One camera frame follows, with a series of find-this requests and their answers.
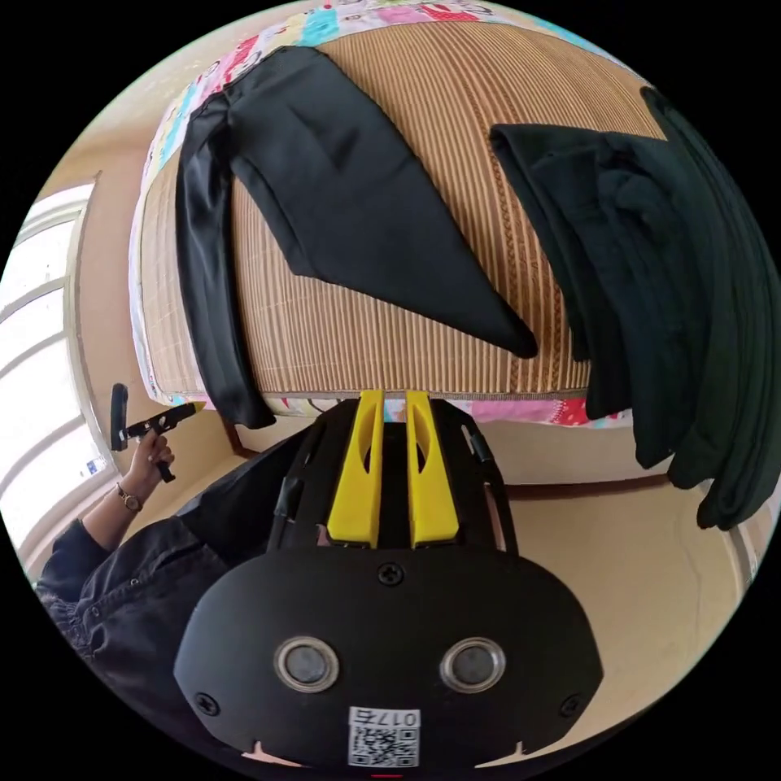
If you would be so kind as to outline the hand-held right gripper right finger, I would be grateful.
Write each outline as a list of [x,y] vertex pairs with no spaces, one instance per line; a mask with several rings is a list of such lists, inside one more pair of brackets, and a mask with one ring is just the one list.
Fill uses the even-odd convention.
[[406,394],[406,439],[411,544],[450,543],[459,521],[434,412],[422,391]]

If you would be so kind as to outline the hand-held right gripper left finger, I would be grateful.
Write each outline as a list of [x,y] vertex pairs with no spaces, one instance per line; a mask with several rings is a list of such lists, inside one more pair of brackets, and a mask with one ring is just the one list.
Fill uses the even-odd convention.
[[326,524],[337,545],[376,545],[382,497],[384,393],[361,393]]

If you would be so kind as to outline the person's left hand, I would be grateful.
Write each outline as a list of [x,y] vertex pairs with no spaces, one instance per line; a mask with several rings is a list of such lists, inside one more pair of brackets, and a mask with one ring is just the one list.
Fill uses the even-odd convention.
[[167,438],[151,430],[138,440],[129,471],[120,485],[128,495],[145,504],[163,481],[159,465],[170,465],[173,459]]

